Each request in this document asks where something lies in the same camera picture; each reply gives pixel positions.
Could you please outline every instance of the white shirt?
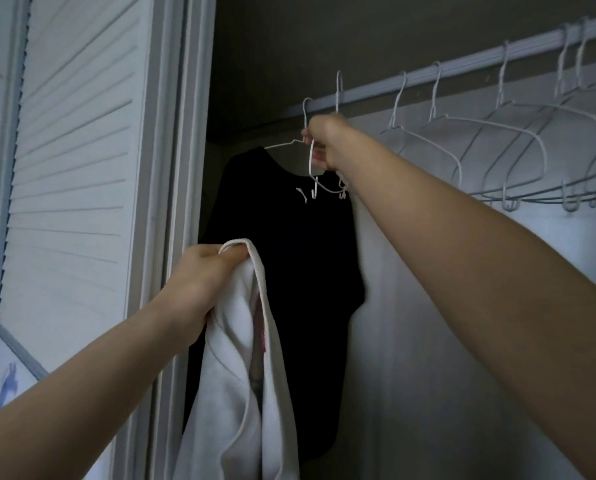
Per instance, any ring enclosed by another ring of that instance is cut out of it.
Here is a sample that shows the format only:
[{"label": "white shirt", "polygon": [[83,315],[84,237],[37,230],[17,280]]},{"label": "white shirt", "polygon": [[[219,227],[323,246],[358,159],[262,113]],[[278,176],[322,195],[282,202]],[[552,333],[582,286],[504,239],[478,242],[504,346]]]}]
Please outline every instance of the white shirt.
[{"label": "white shirt", "polygon": [[207,322],[198,393],[174,480],[298,479],[298,446],[265,269],[251,241]]}]

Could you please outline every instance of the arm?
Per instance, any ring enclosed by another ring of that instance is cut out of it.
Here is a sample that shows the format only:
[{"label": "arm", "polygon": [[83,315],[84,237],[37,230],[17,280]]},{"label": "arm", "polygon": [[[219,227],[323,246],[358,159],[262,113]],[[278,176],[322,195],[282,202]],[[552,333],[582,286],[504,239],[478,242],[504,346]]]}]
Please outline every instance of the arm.
[{"label": "arm", "polygon": [[245,246],[219,248],[186,250],[152,302],[0,410],[0,478],[85,476],[247,257]]},{"label": "arm", "polygon": [[349,179],[451,329],[596,478],[596,286],[524,227],[339,116],[304,134]]}]

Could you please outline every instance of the person's left hand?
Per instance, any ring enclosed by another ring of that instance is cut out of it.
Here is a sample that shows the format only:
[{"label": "person's left hand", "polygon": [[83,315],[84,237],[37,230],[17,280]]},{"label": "person's left hand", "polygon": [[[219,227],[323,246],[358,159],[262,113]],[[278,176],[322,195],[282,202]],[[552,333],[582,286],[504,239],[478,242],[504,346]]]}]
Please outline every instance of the person's left hand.
[{"label": "person's left hand", "polygon": [[220,244],[198,244],[186,249],[165,287],[148,306],[172,319],[186,345],[193,344],[205,325],[233,270],[249,252],[238,244],[218,254]]}]

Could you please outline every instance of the hand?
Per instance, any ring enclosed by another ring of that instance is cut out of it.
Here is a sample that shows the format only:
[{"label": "hand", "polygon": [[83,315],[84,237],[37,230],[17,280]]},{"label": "hand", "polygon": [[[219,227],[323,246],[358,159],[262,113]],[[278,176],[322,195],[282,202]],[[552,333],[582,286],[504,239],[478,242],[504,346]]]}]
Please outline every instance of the hand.
[{"label": "hand", "polygon": [[220,248],[220,244],[198,244],[185,250],[165,287],[148,305],[173,320],[185,346],[198,339],[207,312],[233,270],[249,255],[244,244],[218,254]]},{"label": "hand", "polygon": [[350,124],[340,114],[318,114],[309,121],[309,128],[302,130],[305,144],[311,144],[315,139],[312,163],[325,170],[337,170],[341,158],[336,150],[336,140],[341,130],[351,128]]}]

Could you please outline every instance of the closet rod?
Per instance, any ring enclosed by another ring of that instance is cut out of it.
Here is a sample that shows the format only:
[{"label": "closet rod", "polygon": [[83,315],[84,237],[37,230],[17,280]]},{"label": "closet rod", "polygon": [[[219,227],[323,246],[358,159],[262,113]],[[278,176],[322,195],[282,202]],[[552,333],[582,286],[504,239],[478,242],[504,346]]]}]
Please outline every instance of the closet rod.
[{"label": "closet rod", "polygon": [[[585,26],[588,40],[596,39],[596,18],[589,20]],[[569,31],[569,43],[574,45],[580,42],[580,24],[574,24]],[[524,59],[533,55],[544,54],[562,48],[564,45],[564,31],[562,28],[552,30],[541,35],[535,35],[523,40],[511,42],[509,44],[509,61]],[[499,47],[483,50],[477,54],[466,55],[459,57],[452,61],[441,63],[442,78],[453,77],[467,72],[473,72],[486,67],[492,67],[502,64],[503,48],[502,44]],[[422,69],[418,69],[407,73],[407,87],[419,86],[428,82],[433,82],[438,74],[438,67],[430,65]],[[371,82],[364,86],[347,89],[342,94],[341,102],[343,104],[362,101],[364,99],[382,96],[385,94],[398,92],[402,84],[402,74],[389,77],[387,79]],[[336,95],[332,94],[318,99],[314,99],[307,103],[307,112],[322,111],[335,107]],[[302,104],[286,108],[278,118],[284,120],[300,116],[302,114]]]}]

